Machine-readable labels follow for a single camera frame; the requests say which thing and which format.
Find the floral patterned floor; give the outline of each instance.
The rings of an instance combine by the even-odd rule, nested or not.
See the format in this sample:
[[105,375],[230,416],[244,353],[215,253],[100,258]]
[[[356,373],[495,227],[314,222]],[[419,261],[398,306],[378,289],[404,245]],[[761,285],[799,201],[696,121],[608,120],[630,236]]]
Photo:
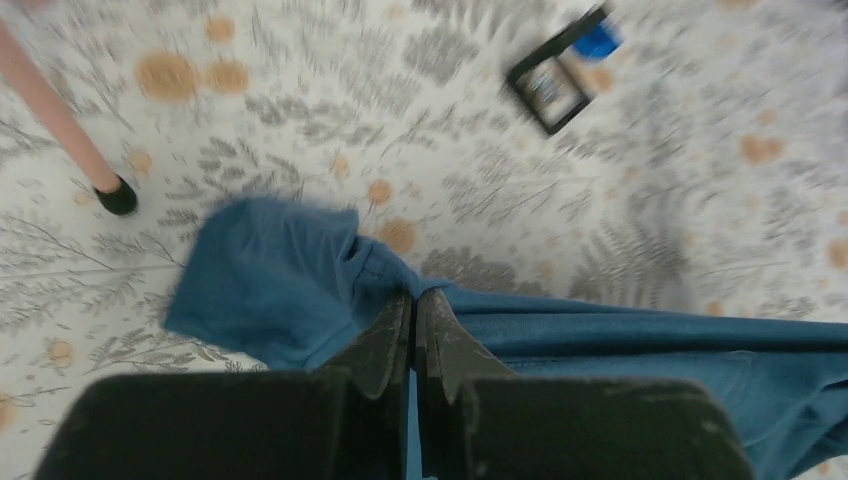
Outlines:
[[198,224],[243,194],[355,207],[470,287],[844,321],[844,5],[618,0],[623,47],[580,66],[596,100],[546,138],[503,52],[569,2],[0,6],[141,197],[105,215],[0,84],[0,480],[98,378],[262,368],[158,327]]

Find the black frame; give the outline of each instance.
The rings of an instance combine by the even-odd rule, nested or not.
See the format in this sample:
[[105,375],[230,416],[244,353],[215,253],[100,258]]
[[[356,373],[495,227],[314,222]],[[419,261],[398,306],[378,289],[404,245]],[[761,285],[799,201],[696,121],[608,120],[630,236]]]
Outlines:
[[[554,135],[568,122],[574,119],[589,103],[592,102],[591,96],[580,86],[577,75],[571,71],[568,66],[562,62],[559,57],[565,53],[574,42],[580,37],[588,34],[592,28],[600,24],[607,18],[607,12],[603,6],[597,7],[590,11],[576,22],[568,25],[553,38],[543,43],[541,47],[533,50],[529,55],[524,57],[515,66],[509,69],[506,74],[506,83],[509,88],[515,92],[518,99],[525,108],[533,116],[533,119],[545,130],[548,135]],[[552,60],[559,69],[562,76],[568,81],[577,93],[577,103],[571,110],[565,113],[559,120],[554,123],[548,123],[545,120],[542,112],[535,105],[535,101],[531,92],[528,92],[522,84],[522,77],[535,70],[540,64],[545,61]]]

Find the black foot cap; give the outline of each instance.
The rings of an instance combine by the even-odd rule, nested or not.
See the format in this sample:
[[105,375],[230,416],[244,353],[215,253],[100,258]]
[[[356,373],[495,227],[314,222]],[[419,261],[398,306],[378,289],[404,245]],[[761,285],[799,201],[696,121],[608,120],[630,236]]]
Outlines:
[[138,207],[138,198],[135,196],[132,187],[123,178],[118,177],[118,179],[121,181],[121,186],[114,192],[103,193],[95,188],[94,193],[97,194],[100,204],[109,213],[118,216],[129,215]]

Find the furniture leg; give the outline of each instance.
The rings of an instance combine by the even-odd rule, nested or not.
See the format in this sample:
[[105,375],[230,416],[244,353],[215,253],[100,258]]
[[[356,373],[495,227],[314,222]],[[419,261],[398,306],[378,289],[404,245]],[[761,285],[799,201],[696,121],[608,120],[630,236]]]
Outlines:
[[106,210],[116,215],[133,212],[138,203],[135,192],[112,171],[70,108],[53,90],[2,20],[0,75],[23,98],[33,114],[88,177]]

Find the blue fabric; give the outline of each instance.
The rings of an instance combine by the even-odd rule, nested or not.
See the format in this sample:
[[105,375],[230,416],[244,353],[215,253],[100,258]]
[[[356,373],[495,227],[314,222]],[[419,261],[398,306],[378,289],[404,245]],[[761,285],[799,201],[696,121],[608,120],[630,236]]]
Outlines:
[[270,368],[311,369],[367,328],[396,289],[418,297],[440,287],[465,328],[520,373],[701,382],[726,407],[759,479],[848,453],[846,324],[474,292],[419,278],[357,227],[355,211],[272,199],[222,209],[198,235],[165,328]]

